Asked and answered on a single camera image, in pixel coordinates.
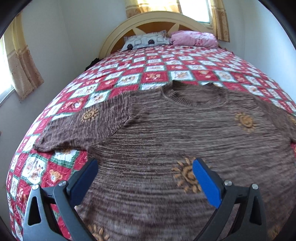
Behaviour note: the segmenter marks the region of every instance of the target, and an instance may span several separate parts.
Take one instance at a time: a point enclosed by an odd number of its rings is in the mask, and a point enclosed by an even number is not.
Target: sweater sleeve
[[[282,133],[296,143],[296,117],[272,103],[254,97],[257,105],[263,110],[265,116]]]
[[[87,150],[124,125],[129,118],[130,102],[129,93],[124,92],[74,115],[54,120],[47,125],[33,148],[40,152],[67,148]]]

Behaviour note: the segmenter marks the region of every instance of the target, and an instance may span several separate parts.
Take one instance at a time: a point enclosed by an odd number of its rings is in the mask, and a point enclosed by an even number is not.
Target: wall
[[[5,180],[14,152],[35,118],[80,74],[65,31],[59,0],[33,0],[23,11],[23,28],[44,84],[23,102],[13,92],[0,106],[0,215],[8,226]]]
[[[114,28],[126,20],[123,0],[62,0],[62,12],[78,70],[95,58]]]
[[[245,24],[245,60],[279,83],[296,101],[294,46],[274,15],[258,0],[240,2]]]
[[[223,3],[228,19],[230,43],[219,41],[219,44],[244,58],[245,29],[242,5],[238,0],[223,0]]]

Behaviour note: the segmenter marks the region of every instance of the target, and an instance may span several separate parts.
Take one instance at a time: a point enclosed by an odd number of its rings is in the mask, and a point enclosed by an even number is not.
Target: beige curtain
[[[212,25],[215,36],[222,41],[230,42],[227,15],[222,0],[210,0]]]
[[[182,13],[179,0],[125,0],[128,18],[143,12],[170,11]]]
[[[37,70],[26,44],[20,13],[4,33],[4,43],[12,85],[20,99],[25,99],[44,80]]]

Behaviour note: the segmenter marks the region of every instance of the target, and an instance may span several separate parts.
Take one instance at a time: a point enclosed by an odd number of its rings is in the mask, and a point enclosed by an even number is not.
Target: quilt
[[[87,161],[85,151],[38,153],[32,146],[46,125],[123,91],[158,88],[177,80],[250,92],[296,115],[296,104],[273,79],[224,49],[163,45],[116,52],[68,84],[36,118],[13,157],[6,190],[13,235],[22,241],[22,223],[31,186],[55,186],[68,180]],[[55,205],[63,235],[71,239]]]

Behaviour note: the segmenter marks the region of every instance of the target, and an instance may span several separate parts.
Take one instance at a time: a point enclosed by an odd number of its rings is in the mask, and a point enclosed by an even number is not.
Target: floral pillow
[[[177,31],[170,39],[173,45],[187,45],[196,47],[218,48],[219,43],[211,33],[195,31]]]
[[[126,38],[126,43],[121,49],[121,52],[126,50],[146,48],[146,47],[157,46],[157,45],[168,45],[168,44],[170,44],[170,41],[166,37],[166,31],[165,31],[165,34],[150,33],[150,34],[136,35],[136,36],[131,36]]]

